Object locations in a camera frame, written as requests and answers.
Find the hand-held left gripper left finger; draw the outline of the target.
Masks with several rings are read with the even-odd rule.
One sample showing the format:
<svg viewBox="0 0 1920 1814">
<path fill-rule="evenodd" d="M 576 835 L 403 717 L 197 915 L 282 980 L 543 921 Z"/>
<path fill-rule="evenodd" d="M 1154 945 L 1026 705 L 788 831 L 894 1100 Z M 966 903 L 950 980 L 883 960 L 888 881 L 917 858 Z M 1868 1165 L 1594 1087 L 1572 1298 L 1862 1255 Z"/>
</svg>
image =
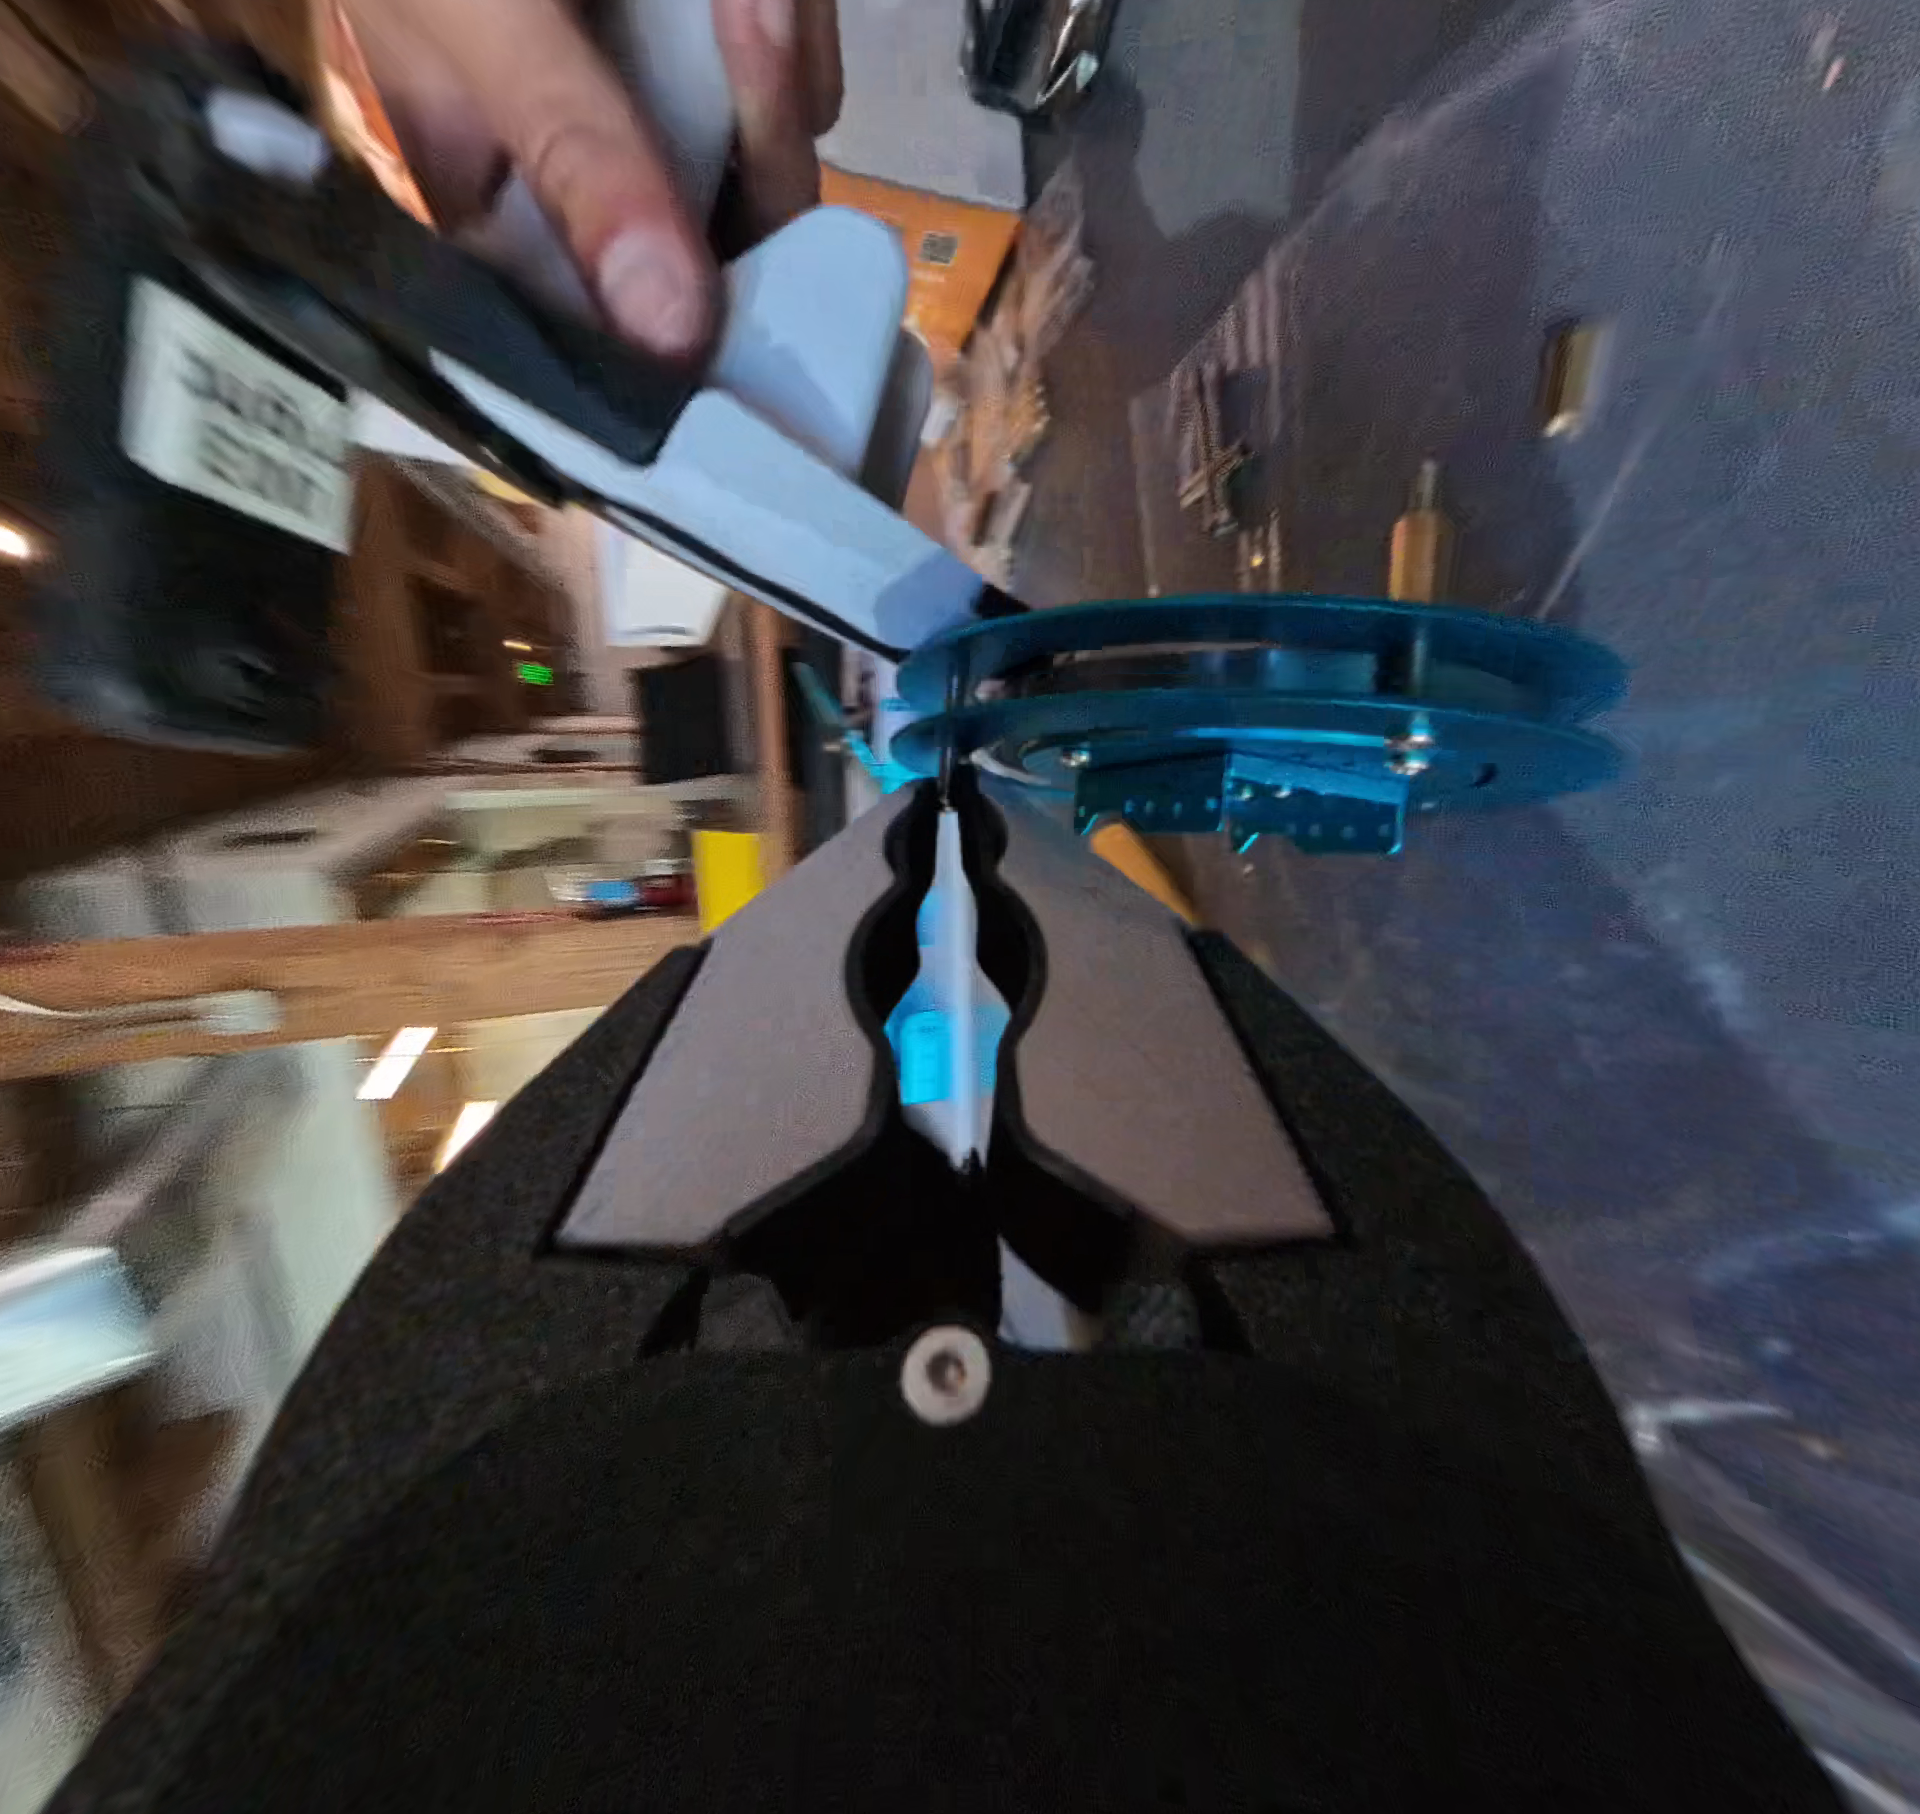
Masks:
<svg viewBox="0 0 1920 1814">
<path fill-rule="evenodd" d="M 894 1105 L 879 925 L 917 911 L 926 782 L 709 938 L 562 1226 L 566 1253 L 709 1253 L 875 1143 Z"/>
</svg>

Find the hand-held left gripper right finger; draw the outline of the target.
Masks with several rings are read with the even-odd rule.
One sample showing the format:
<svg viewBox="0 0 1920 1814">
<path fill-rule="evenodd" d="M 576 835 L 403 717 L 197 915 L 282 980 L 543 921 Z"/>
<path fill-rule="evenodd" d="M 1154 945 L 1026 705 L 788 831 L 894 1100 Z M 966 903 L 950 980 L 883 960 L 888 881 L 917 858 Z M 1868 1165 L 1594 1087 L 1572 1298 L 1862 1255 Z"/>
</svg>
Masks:
<svg viewBox="0 0 1920 1814">
<path fill-rule="evenodd" d="M 1026 984 L 987 1188 L 1015 1246 L 1304 1246 L 1338 1228 L 1194 926 L 1067 826 L 980 795 Z"/>
</svg>

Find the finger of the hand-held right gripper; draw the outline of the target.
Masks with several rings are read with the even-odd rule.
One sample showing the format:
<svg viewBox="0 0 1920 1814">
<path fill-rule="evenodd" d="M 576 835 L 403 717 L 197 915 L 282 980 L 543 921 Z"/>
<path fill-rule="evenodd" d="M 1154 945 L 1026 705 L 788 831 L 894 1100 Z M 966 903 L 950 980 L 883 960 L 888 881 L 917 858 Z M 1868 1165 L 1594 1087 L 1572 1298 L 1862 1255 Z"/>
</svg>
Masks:
<svg viewBox="0 0 1920 1814">
<path fill-rule="evenodd" d="M 527 472 L 558 483 L 564 503 L 816 633 L 902 661 L 1015 612 L 971 566 L 725 390 L 693 392 L 660 455 L 638 464 L 467 362 L 428 366 Z"/>
</svg>

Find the yellow-handled screwdriver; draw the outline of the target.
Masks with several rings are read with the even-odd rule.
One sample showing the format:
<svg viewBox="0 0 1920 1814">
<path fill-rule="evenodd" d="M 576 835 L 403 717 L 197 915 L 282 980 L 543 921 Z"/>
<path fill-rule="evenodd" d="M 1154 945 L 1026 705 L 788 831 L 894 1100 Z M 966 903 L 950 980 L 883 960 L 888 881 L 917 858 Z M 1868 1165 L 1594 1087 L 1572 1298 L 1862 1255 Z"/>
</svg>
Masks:
<svg viewBox="0 0 1920 1814">
<path fill-rule="evenodd" d="M 1156 901 L 1170 915 L 1180 918 L 1190 929 L 1203 925 L 1190 891 L 1172 874 L 1156 851 L 1118 817 L 1100 817 L 1082 835 L 1093 855 L 1120 871 L 1129 883 Z"/>
</svg>

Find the blue round metal turntable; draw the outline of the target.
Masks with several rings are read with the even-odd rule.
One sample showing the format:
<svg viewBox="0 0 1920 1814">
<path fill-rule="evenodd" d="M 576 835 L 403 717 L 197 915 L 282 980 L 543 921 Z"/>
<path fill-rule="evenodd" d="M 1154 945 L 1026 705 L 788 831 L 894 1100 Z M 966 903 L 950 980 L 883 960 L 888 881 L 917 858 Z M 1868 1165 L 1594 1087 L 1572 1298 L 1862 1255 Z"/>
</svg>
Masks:
<svg viewBox="0 0 1920 1814">
<path fill-rule="evenodd" d="M 1464 605 L 1318 597 L 1086 602 L 963 627 L 897 675 L 894 758 L 935 776 L 950 661 L 968 668 L 958 770 L 1060 795 L 1075 828 L 1280 839 L 1393 859 L 1416 821 L 1612 782 L 1620 658 Z"/>
</svg>

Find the brass hex standoff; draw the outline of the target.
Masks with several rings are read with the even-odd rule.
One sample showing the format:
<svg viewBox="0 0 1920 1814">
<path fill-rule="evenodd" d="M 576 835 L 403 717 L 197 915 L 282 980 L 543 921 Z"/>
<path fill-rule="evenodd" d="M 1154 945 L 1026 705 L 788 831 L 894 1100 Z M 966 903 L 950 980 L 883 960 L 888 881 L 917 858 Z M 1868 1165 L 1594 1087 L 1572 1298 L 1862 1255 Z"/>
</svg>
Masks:
<svg viewBox="0 0 1920 1814">
<path fill-rule="evenodd" d="M 1611 325 L 1603 319 L 1558 319 L 1542 337 L 1536 424 L 1542 439 L 1572 439 L 1594 411 Z"/>
<path fill-rule="evenodd" d="M 1442 503 L 1442 464 L 1425 458 L 1389 535 L 1386 598 L 1440 605 L 1451 589 L 1455 526 Z"/>
</svg>

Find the person's right hand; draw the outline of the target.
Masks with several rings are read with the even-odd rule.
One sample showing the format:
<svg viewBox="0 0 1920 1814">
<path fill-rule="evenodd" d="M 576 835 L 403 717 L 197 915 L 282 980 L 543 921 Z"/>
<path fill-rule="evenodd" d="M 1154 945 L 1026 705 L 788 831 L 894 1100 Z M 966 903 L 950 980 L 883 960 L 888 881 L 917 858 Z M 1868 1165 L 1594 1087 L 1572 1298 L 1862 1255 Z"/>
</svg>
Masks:
<svg viewBox="0 0 1920 1814">
<path fill-rule="evenodd" d="M 514 176 L 609 331 L 696 360 L 719 325 L 709 223 L 588 35 L 588 0 L 339 0 L 428 212 L 479 218 Z M 709 0 L 737 117 L 740 230 L 818 199 L 844 106 L 835 0 Z"/>
</svg>

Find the yellow plastic bin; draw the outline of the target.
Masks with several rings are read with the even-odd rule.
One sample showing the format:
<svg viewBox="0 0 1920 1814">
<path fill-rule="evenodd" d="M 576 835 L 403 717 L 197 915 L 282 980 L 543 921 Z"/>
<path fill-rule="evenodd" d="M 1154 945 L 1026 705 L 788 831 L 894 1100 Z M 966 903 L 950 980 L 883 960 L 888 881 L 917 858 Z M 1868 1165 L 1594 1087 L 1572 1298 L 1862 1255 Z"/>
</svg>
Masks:
<svg viewBox="0 0 1920 1814">
<path fill-rule="evenodd" d="M 761 835 L 734 826 L 690 828 L 693 911 L 709 938 L 765 891 Z"/>
</svg>

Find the white foam sheet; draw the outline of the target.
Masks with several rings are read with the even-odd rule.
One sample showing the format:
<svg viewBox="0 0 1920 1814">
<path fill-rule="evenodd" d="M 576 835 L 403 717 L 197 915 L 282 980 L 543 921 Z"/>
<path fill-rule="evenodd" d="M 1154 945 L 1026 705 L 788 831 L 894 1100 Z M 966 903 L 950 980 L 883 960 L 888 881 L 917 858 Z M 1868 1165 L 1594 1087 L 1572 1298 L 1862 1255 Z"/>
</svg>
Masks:
<svg viewBox="0 0 1920 1814">
<path fill-rule="evenodd" d="M 998 1050 L 1010 1006 L 980 960 L 980 901 L 963 822 L 942 805 L 931 881 L 917 909 L 917 974 L 888 1015 L 904 1125 L 958 1174 L 987 1161 Z"/>
</svg>

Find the pile of small hardware bags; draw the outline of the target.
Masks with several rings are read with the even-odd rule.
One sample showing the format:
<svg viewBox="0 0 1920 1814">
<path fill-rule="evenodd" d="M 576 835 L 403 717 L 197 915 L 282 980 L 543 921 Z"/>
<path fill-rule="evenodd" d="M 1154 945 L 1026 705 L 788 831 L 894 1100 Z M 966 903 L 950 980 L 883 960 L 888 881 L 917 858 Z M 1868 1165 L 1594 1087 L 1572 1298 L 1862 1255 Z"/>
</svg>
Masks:
<svg viewBox="0 0 1920 1814">
<path fill-rule="evenodd" d="M 931 535 L 999 594 L 1015 588 L 1029 468 L 1052 428 L 1046 369 L 1093 293 L 1086 176 L 1065 159 L 1029 209 L 971 337 L 938 375 L 923 429 Z"/>
</svg>

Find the orange white cardboard box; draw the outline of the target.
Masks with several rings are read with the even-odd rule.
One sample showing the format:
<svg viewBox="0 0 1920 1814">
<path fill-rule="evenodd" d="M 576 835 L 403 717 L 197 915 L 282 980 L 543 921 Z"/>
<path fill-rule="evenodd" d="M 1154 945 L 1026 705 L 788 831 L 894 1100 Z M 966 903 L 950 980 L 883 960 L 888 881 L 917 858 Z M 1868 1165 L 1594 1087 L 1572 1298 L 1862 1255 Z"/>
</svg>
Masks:
<svg viewBox="0 0 1920 1814">
<path fill-rule="evenodd" d="M 944 372 L 971 337 L 1022 234 L 1022 212 L 902 188 L 822 162 L 822 202 L 897 230 L 908 260 L 904 325 Z"/>
</svg>

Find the small metal cross wrench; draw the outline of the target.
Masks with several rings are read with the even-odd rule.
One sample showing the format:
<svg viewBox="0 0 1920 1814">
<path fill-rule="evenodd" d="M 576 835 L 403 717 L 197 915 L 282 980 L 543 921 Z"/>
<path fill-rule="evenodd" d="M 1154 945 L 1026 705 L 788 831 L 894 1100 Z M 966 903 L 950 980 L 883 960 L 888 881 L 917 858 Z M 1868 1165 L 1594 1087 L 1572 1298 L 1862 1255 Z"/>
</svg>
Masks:
<svg viewBox="0 0 1920 1814">
<path fill-rule="evenodd" d="M 1274 360 L 1198 356 L 1172 390 L 1175 506 L 1219 548 L 1242 548 L 1274 493 L 1282 385 Z"/>
</svg>

